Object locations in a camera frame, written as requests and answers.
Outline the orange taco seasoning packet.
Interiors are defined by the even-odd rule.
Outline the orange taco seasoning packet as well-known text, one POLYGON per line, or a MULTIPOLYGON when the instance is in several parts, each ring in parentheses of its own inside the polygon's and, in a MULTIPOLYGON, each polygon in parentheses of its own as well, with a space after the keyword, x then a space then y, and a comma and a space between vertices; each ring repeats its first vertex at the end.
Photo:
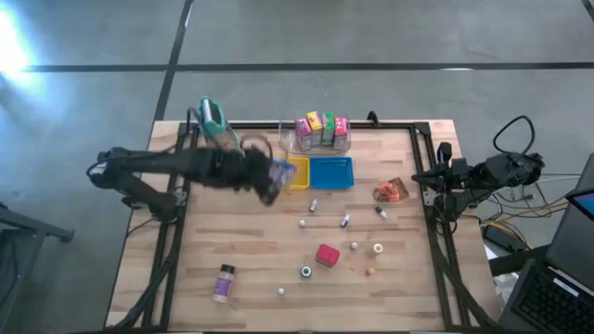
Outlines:
POLYGON ((396 177, 378 184, 373 192, 373 198, 378 202, 395 202, 409 197, 409 192, 402 179, 396 177))

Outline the clear plastic bin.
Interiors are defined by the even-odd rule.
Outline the clear plastic bin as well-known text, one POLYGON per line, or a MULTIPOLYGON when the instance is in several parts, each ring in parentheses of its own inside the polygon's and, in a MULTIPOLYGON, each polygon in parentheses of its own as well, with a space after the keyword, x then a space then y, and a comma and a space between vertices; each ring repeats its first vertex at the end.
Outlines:
POLYGON ((350 149, 350 147, 351 147, 351 124, 350 124, 350 120, 348 118, 346 118, 346 119, 348 121, 349 136, 348 136, 348 141, 347 141, 345 149, 335 150, 333 148, 333 145, 332 146, 323 146, 322 144, 320 144, 319 146, 312 145, 312 147, 307 151, 301 151, 298 141, 297 141, 295 125, 294 125, 294 122, 297 119, 295 119, 292 122, 283 122, 279 126, 279 146, 281 148, 288 150, 288 152, 290 154, 303 155, 303 156, 340 155, 340 154, 345 154, 350 149))

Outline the red-lidded smoked paprika tin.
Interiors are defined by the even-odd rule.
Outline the red-lidded smoked paprika tin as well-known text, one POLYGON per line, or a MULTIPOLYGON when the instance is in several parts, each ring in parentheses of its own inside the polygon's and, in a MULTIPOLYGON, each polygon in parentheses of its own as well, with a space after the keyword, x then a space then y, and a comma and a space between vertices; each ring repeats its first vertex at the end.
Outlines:
POLYGON ((320 244, 316 251, 316 261, 327 267, 334 267, 339 258, 340 251, 327 244, 320 244))

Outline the spice jar with purple label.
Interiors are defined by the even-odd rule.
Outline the spice jar with purple label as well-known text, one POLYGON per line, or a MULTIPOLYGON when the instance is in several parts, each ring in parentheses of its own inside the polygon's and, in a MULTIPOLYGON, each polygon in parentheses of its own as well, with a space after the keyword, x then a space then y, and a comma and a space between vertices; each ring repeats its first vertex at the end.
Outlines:
POLYGON ((213 300, 215 302, 227 302, 233 284, 236 267, 230 264, 222 264, 215 281, 213 300))

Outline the blue mini cereal box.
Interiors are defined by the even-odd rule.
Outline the blue mini cereal box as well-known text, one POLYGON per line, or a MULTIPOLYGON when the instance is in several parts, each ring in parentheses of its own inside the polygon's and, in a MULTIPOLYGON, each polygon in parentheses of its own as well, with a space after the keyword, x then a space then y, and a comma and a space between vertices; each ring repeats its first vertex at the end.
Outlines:
POLYGON ((269 168, 269 177, 273 185, 283 188, 292 182, 297 167, 288 160, 273 159, 269 168))

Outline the green mini cereal box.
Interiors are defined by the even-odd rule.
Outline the green mini cereal box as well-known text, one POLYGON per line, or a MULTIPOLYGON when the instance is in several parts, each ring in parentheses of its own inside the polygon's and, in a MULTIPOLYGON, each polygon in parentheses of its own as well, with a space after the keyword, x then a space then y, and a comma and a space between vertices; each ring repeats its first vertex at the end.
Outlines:
POLYGON ((332 112, 324 112, 321 121, 323 126, 321 144, 332 146, 335 134, 335 116, 332 112))

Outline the laptop with blue screen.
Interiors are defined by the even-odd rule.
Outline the laptop with blue screen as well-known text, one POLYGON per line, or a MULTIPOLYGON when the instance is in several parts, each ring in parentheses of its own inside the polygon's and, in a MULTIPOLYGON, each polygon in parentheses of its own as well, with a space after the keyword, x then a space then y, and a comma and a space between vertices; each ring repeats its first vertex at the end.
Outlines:
POLYGON ((594 187, 574 190, 565 196, 568 202, 594 222, 594 187))

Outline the grey open laptop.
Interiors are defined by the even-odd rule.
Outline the grey open laptop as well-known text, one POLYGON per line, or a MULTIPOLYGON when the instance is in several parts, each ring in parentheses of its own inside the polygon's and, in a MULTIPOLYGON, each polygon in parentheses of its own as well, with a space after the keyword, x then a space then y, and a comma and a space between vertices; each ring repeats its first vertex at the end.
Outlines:
MULTIPOLYGON (((591 187, 594 153, 575 190, 591 187)), ((499 324, 534 334, 594 334, 594 222, 570 202, 546 258, 523 266, 499 324)))

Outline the red mini cereal box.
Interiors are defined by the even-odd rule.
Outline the red mini cereal box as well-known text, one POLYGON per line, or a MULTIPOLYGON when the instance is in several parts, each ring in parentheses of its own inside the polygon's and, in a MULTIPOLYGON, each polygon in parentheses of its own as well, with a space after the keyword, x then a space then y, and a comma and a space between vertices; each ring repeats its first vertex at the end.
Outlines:
POLYGON ((344 117, 337 117, 335 119, 334 142, 333 148, 335 150, 343 150, 346 147, 349 136, 348 121, 344 117))

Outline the black side desk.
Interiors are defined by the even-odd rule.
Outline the black side desk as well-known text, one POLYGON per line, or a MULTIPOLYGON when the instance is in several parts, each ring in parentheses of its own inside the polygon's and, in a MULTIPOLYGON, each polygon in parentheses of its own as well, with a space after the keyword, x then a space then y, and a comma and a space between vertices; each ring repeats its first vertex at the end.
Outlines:
POLYGON ((0 334, 19 307, 21 291, 28 283, 45 239, 71 242, 72 229, 65 229, 11 211, 0 202, 0 334))

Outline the yellow mini cereal box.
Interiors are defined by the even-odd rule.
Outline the yellow mini cereal box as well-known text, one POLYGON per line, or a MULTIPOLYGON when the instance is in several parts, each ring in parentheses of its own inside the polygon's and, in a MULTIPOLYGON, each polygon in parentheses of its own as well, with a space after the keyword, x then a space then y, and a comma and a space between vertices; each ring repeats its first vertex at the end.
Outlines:
POLYGON ((306 114, 311 129, 311 139, 313 146, 319 146, 322 141, 323 123, 317 111, 310 111, 306 114))

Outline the yellow plastic basket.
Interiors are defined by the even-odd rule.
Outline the yellow plastic basket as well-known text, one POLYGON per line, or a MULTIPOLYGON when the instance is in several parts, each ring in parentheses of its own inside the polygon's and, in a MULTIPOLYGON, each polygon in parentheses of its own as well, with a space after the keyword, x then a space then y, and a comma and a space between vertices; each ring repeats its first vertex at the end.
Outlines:
POLYGON ((310 160, 308 158, 289 158, 289 162, 295 166, 295 174, 292 178, 291 190, 305 190, 310 186, 310 160))

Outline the pink mini cereal box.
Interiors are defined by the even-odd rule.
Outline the pink mini cereal box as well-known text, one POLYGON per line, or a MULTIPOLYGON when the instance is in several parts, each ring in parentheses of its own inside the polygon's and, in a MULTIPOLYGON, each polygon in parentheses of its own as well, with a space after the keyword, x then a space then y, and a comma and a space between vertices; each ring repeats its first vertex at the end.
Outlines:
POLYGON ((312 147, 312 130, 308 120, 306 118, 297 119, 294 125, 300 150, 309 150, 312 147))

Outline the black stand bar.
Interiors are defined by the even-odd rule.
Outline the black stand bar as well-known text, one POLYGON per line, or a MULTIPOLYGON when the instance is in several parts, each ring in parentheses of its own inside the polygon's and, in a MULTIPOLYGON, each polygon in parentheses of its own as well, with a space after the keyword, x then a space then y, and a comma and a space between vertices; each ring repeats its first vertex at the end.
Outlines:
POLYGON ((519 272, 523 269, 524 264, 528 260, 542 262, 546 258, 548 250, 549 246, 544 245, 531 250, 523 250, 510 255, 491 259, 489 261, 491 274, 492 276, 501 276, 519 272))

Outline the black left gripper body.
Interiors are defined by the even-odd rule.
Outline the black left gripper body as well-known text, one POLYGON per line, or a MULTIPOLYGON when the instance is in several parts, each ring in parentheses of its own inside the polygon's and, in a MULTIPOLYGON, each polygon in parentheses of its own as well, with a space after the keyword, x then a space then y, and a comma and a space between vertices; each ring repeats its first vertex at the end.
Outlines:
POLYGON ((256 193, 278 193, 279 188, 270 176, 271 160, 258 148, 247 148, 244 153, 239 187, 256 193))

